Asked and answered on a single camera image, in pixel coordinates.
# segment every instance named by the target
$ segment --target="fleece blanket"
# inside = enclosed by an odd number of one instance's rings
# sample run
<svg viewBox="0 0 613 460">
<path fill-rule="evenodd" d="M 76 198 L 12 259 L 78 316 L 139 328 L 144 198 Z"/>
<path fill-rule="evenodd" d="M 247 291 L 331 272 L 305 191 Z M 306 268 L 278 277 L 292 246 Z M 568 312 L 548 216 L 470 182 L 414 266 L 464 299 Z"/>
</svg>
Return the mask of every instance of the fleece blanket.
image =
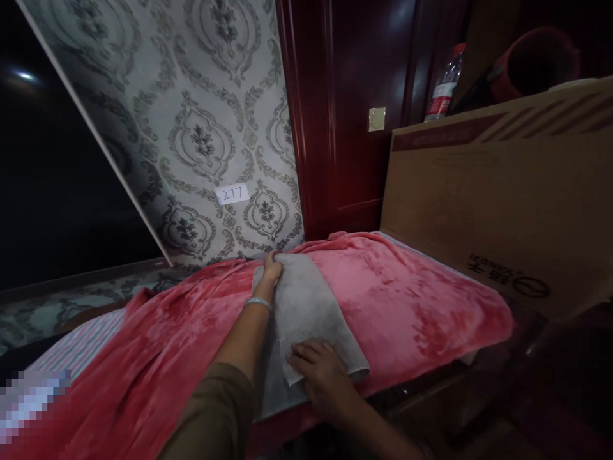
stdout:
<svg viewBox="0 0 613 460">
<path fill-rule="evenodd" d="M 370 363 L 357 385 L 365 397 L 511 334 L 511 313 L 495 291 L 382 236 L 335 233 L 293 252 L 313 259 Z M 221 262 L 158 295 L 141 291 L 70 393 L 27 423 L 3 454 L 153 460 L 250 297 L 261 264 Z M 255 424 L 248 453 L 319 421 L 306 403 Z"/>
</svg>

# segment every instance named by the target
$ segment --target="number label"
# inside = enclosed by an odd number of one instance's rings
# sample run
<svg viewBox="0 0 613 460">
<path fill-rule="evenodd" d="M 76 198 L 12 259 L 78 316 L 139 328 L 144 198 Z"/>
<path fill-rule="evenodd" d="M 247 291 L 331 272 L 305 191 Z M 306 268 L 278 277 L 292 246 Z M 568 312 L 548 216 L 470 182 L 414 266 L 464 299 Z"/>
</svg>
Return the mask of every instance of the number label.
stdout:
<svg viewBox="0 0 613 460">
<path fill-rule="evenodd" d="M 245 201 L 249 199 L 249 191 L 247 190 L 246 183 L 225 185 L 224 187 L 217 187 L 215 194 L 219 200 L 219 204 L 222 206 L 225 204 L 232 204 L 238 201 Z"/>
</svg>

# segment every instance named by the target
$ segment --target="plastic water bottle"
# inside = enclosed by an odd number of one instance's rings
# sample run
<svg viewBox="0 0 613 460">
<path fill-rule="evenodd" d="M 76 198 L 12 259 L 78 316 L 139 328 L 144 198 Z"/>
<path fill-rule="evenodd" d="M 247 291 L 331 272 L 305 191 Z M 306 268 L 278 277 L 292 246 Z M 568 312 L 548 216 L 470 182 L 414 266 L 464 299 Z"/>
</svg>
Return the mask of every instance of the plastic water bottle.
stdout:
<svg viewBox="0 0 613 460">
<path fill-rule="evenodd" d="M 434 88 L 434 93 L 432 94 L 432 99 L 428 106 L 428 112 L 426 113 L 424 121 L 432 121 L 447 115 L 449 104 L 453 96 L 453 90 L 460 79 L 464 48 L 466 48 L 466 43 L 460 43 L 453 48 L 453 59 L 447 64 L 445 72 L 436 82 L 436 87 Z"/>
</svg>

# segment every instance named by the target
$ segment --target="cardboard panel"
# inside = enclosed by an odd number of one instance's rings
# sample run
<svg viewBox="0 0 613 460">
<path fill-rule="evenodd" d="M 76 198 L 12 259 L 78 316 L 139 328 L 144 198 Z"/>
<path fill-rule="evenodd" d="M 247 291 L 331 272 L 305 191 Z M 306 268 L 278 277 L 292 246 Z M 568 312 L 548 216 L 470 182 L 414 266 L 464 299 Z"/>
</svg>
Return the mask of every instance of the cardboard panel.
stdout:
<svg viewBox="0 0 613 460">
<path fill-rule="evenodd" d="M 613 293 L 613 79 L 394 130 L 381 230 L 564 319 Z"/>
</svg>

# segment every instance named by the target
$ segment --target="white bracelet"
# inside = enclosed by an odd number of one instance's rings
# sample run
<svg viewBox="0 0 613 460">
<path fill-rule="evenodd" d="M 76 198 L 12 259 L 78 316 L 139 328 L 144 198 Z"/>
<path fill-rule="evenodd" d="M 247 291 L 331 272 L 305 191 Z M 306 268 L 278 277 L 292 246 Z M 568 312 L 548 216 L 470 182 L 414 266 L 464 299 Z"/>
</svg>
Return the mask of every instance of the white bracelet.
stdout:
<svg viewBox="0 0 613 460">
<path fill-rule="evenodd" d="M 251 299 L 245 302 L 245 304 L 243 305 L 243 308 L 245 308 L 249 303 L 261 303 L 263 306 L 265 306 L 268 309 L 268 311 L 270 311 L 270 313 L 273 312 L 272 305 L 270 305 L 270 303 L 268 303 L 268 301 L 264 300 L 263 298 L 251 297 Z"/>
</svg>

